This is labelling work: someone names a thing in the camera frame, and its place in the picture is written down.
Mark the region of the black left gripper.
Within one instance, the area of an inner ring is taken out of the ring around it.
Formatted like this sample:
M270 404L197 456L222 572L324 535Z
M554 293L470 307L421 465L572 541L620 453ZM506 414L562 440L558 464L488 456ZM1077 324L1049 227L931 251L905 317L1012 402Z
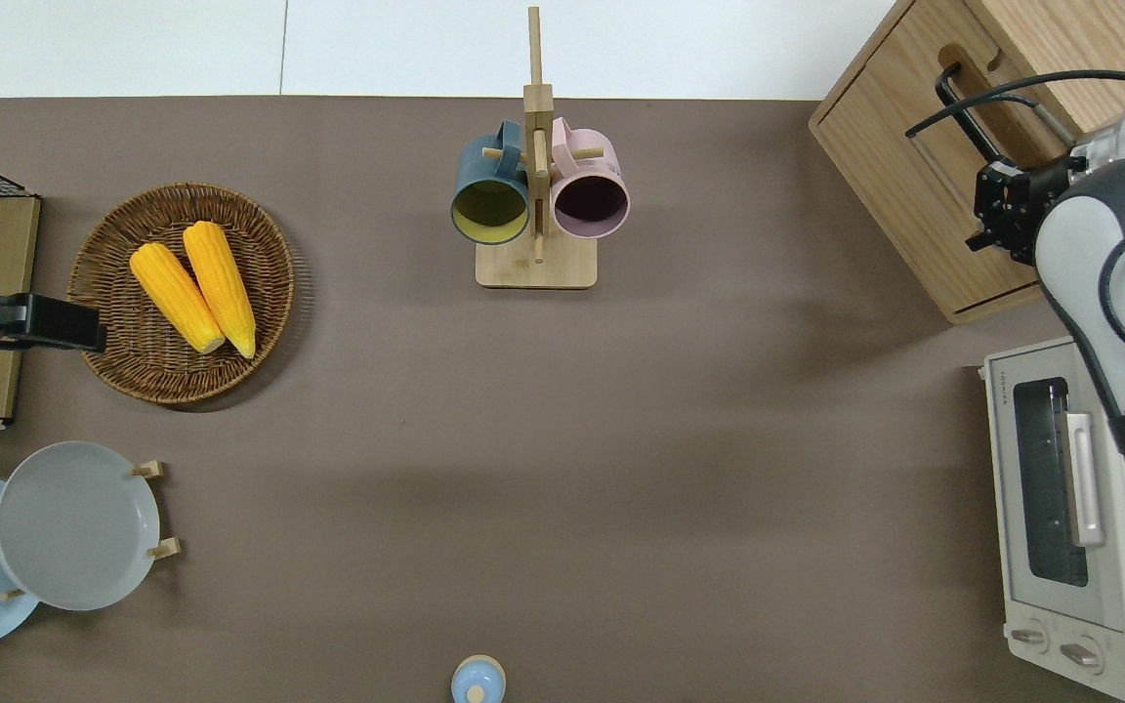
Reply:
M102 354L106 337L94 308L36 292L0 297L0 351L45 346Z

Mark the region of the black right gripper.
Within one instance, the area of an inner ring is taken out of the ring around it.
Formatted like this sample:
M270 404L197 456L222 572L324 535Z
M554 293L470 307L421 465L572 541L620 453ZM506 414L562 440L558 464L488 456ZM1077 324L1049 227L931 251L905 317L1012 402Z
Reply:
M1037 231L1077 169L1076 156L1017 175L1009 161L982 166L975 177L975 231L964 240L969 252L992 247L1008 253L1015 263L1034 265Z

